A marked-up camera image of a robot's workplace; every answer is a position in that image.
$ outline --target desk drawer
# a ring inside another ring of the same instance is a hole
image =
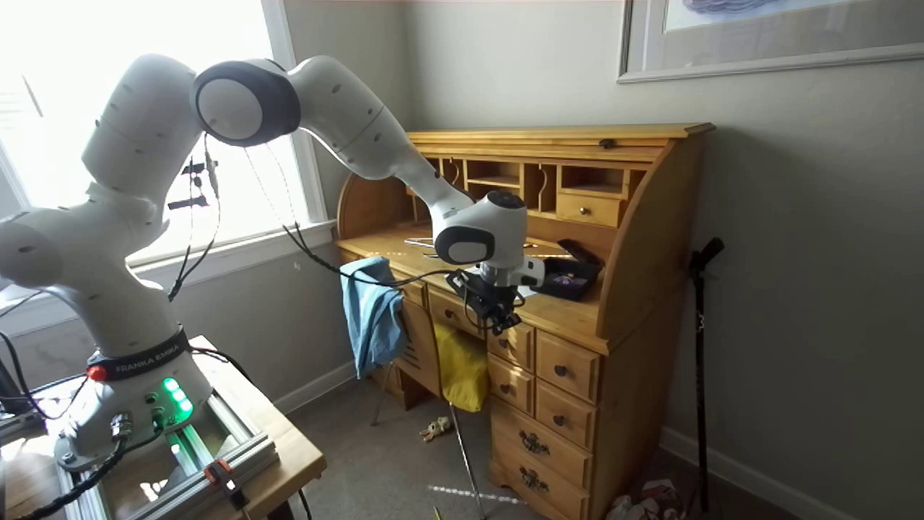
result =
[[[528,323],[506,330],[502,335],[488,335],[488,352],[531,372],[535,335],[537,330]]]
[[[509,486],[525,498],[525,504],[548,504],[564,518],[580,520],[586,512],[586,492],[558,478],[551,469],[524,456],[524,450],[493,450]]]
[[[521,407],[524,414],[531,414],[535,379],[528,372],[488,356],[488,379],[493,397]]]
[[[491,407],[491,436],[512,439],[509,446],[498,443],[498,449],[524,450],[524,456],[543,462],[577,488],[590,482],[590,455],[512,407]]]
[[[619,225],[621,203],[612,197],[558,193],[558,213],[566,221]]]
[[[433,320],[463,330],[473,339],[485,339],[485,330],[473,320],[473,312],[465,310],[459,297],[452,297],[444,291],[428,291],[428,303]]]
[[[569,345],[558,335],[537,333],[537,375],[548,384],[580,397],[586,401],[599,400],[599,356]]]
[[[537,420],[586,450],[593,449],[595,417],[595,407],[580,400],[547,381],[537,384]]]

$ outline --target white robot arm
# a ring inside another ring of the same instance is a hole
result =
[[[111,449],[111,417],[173,424],[176,420],[151,401],[166,375],[189,390],[193,407],[210,390],[189,356],[186,327],[169,296],[125,262],[163,234],[169,189],[202,130],[242,148],[307,130],[346,171],[401,179],[431,208],[436,254],[456,265],[479,265],[479,274],[452,274],[452,287],[488,330],[517,323],[517,280],[525,274],[524,203],[506,193],[470,203],[443,183],[392,112],[346,66],[310,57],[286,72],[271,62],[232,62],[193,75],[172,57],[140,57],[88,143],[88,203],[24,212],[0,222],[0,274],[56,291],[82,316],[99,346],[88,365],[92,384],[56,424],[73,439],[66,469],[101,459]],[[525,265],[537,265],[528,274],[540,280],[543,262]]]
[[[229,62],[196,78],[193,96],[206,134],[251,148],[307,130],[346,171],[364,179],[401,179],[431,208],[436,254],[456,265],[479,265],[479,278],[452,274],[452,287],[479,320],[502,333],[517,323],[517,283],[540,280],[540,262],[525,262],[525,208],[512,193],[470,203],[452,189],[407,143],[405,128],[336,57],[310,57],[293,72],[271,62]]]

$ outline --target green object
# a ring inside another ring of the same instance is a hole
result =
[[[159,401],[159,424],[163,431],[182,429],[193,420],[193,401],[186,397],[176,379],[163,379],[157,388],[157,401]]]
[[[186,478],[200,475],[206,465],[213,462],[208,446],[202,443],[200,431],[192,424],[182,424],[169,439],[172,455]]]

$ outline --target desk cubbyhole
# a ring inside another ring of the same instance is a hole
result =
[[[444,179],[444,183],[452,183],[453,189],[465,189],[465,163],[463,160],[449,160],[449,156],[443,156],[443,160],[436,160],[436,164],[433,164],[436,171],[440,171],[440,177]]]
[[[558,164],[524,164],[524,203],[528,212],[554,213]]]
[[[638,169],[612,164],[564,164],[558,177],[560,193],[631,200],[645,179]]]
[[[521,163],[465,163],[465,184],[498,184],[509,190],[524,189],[524,164]]]

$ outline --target window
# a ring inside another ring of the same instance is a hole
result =
[[[30,0],[3,4],[0,20],[0,216],[82,203],[85,144],[135,56],[172,56],[193,72],[270,56],[293,66],[280,0]],[[251,151],[210,140],[208,151],[219,163],[219,206],[169,212],[169,234],[133,262],[206,247],[218,225],[218,241],[235,242],[310,222],[307,197],[319,203],[320,189],[299,173],[313,156],[296,156],[288,140]],[[169,200],[189,197],[189,177],[176,177]]]

